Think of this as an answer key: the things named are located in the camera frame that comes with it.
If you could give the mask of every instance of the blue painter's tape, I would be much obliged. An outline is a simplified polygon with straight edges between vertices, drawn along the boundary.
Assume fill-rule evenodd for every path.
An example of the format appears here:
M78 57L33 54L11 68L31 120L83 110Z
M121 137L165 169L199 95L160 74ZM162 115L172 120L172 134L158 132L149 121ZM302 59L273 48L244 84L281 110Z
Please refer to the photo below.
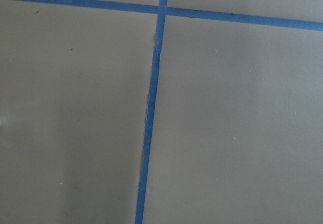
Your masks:
M142 12L149 14L157 14L158 6L139 5L131 3L97 1L97 0L12 0L12 1L26 1L36 3L46 3L55 5L78 6L118 11Z
M167 11L167 0L159 0L157 24L156 24L156 47L154 48L153 56L152 56L149 99L148 99L148 106L147 106L145 134L144 134L144 142L143 142L143 160L142 160L142 168L141 168L140 179L139 179L135 224L142 224L143 222L143 212L144 212L144 205L145 205L149 156L150 156L150 145L151 145L151 138L152 138L152 127L153 127L153 119L154 119L154 113L155 113L157 84L158 84L158 76L159 76L159 59L160 59L160 53L162 51L166 11Z
M320 22L290 20L265 16L250 16L180 8L167 8L167 15L323 31L323 23Z

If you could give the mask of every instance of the blue tape line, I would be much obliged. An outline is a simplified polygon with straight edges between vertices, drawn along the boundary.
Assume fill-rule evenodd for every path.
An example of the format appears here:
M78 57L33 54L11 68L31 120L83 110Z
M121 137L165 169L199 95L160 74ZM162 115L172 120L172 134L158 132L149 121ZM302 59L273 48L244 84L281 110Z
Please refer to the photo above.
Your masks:
M323 23L320 22L290 20L265 16L250 16L242 14L198 11L171 7L167 8L167 15L323 31Z
M159 0L157 24L156 24L156 47L154 48L153 56L152 56L149 99L148 99L148 106L147 106L145 134L144 134L144 142L143 142L143 149L142 149L143 160L142 160L142 168L141 168L140 179L139 179L135 224L142 224L143 222L143 212L144 212L144 205L145 205L149 156L150 156L150 144L151 144L151 138L152 138L152 127L153 127L158 76L159 76L159 59L160 59L160 53L162 51L162 44L163 44L166 10L167 10L167 0Z
M140 5L140 4L132 4L132 3L122 3L122 2L110 2L110 1L97 1L97 0L12 0L12 1L26 1L26 2L35 2L35 3L78 6L78 7L98 8L98 9L108 9L108 10L118 10L118 11L142 12L142 13L149 13L149 14L157 14L158 8L159 8L158 6L149 6L149 5ZM213 11L200 11L200 10L190 10L190 9L181 9L181 8L172 8L172 7L167 8L167 15L323 31L323 23L320 23L320 22L281 19L281 18L274 18L274 17L242 15L242 14L232 14L232 13L213 12Z
M122 2L97 1L97 0L12 0L46 3L55 5L78 6L87 8L109 9L118 11L131 11L157 14L158 6L139 5Z

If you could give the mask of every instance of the gray floor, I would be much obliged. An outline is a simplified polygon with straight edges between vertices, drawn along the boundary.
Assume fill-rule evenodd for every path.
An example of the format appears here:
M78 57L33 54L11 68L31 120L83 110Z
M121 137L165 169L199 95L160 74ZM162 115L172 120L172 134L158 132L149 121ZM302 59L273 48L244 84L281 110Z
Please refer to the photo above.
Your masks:
M317 22L322 3L168 0ZM157 15L0 8L0 223L134 223ZM145 224L322 223L322 35L166 16Z

